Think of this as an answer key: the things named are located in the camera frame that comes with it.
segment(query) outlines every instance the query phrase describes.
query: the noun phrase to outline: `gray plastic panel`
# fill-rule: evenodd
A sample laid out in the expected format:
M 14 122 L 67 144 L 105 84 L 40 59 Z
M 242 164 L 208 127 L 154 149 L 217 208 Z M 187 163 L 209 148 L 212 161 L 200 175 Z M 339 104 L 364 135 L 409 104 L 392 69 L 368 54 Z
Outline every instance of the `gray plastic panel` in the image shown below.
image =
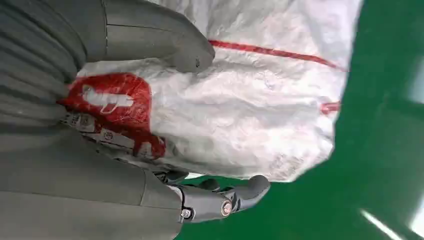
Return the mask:
M 47 147 L 1 154 L 0 191 L 140 205 L 145 184 L 141 168 L 96 153 L 76 131 Z
M 147 1 L 104 3 L 107 60 L 161 58 L 180 72 L 212 64 L 214 48 L 185 16 Z
M 150 172 L 145 175 L 145 182 L 144 194 L 140 203 L 142 206 L 178 209 L 181 213 L 183 201 L 177 193 Z
M 171 240 L 180 211 L 0 191 L 2 240 Z
M 106 55 L 106 15 L 102 0 L 45 0 L 72 26 L 84 43 L 87 61 Z

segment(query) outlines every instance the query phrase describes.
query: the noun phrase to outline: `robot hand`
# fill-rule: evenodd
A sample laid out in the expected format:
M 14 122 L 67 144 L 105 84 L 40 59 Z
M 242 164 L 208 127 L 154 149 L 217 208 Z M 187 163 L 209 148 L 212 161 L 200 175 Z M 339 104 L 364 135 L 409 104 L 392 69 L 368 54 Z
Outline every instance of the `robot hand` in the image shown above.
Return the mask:
M 170 172 L 165 177 L 168 184 L 184 179 L 187 174 Z M 270 182 L 256 175 L 244 185 L 220 189 L 215 179 L 207 179 L 195 185 L 171 185 L 178 188 L 182 197 L 181 216 L 185 223 L 200 223 L 224 219 L 230 214 L 255 206 L 270 189 Z

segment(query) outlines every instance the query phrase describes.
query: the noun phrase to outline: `gray robotic arm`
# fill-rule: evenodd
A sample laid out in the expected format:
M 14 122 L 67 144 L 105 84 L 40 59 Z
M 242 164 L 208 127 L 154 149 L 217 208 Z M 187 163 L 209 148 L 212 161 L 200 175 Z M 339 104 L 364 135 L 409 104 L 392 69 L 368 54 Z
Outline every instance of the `gray robotic arm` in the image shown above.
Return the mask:
M 269 189 L 164 184 L 103 159 L 59 124 L 86 62 L 160 58 L 181 72 L 215 52 L 184 16 L 137 0 L 0 1 L 0 239 L 173 239 L 187 222 L 222 219 Z

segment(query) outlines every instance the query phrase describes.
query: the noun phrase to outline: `red printed logo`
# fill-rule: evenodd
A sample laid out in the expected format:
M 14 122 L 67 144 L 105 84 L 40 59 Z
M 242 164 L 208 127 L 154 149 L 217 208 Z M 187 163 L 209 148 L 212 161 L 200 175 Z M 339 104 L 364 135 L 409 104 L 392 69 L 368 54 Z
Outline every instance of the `red printed logo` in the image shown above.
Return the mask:
M 133 139 L 134 156 L 145 146 L 150 146 L 153 158 L 165 154 L 165 140 L 150 132 L 152 95 L 141 77 L 131 73 L 80 77 L 70 86 L 68 97 L 59 103 L 69 110 L 90 114 L 102 128 Z

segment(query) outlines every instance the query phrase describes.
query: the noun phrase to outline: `bolt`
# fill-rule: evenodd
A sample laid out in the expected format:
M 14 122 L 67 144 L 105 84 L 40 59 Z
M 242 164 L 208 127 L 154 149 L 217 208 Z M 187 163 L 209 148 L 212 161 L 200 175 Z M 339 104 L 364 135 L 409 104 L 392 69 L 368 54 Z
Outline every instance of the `bolt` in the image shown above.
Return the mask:
M 181 211 L 181 217 L 185 218 L 185 219 L 189 219 L 192 215 L 192 211 L 190 209 L 183 209 Z
M 222 205 L 222 212 L 221 213 L 224 217 L 227 217 L 228 215 L 230 215 L 232 210 L 233 210 L 233 205 L 231 204 L 231 202 L 226 201 Z

